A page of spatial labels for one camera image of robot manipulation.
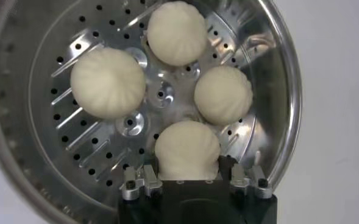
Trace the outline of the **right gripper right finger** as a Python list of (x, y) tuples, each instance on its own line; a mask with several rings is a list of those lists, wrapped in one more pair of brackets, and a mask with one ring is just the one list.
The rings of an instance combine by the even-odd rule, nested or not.
[(257, 198), (272, 198), (272, 185), (260, 166), (245, 169), (235, 158), (220, 156), (220, 176), (233, 191), (244, 195), (254, 194)]

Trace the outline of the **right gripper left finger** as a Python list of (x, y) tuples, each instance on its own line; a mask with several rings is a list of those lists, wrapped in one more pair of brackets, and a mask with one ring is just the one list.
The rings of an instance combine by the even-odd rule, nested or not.
[(125, 201), (139, 199), (141, 191), (144, 191), (145, 196), (152, 198), (162, 194), (163, 182), (158, 179), (151, 164), (143, 165), (139, 169), (129, 166), (124, 171), (124, 183), (120, 191)]

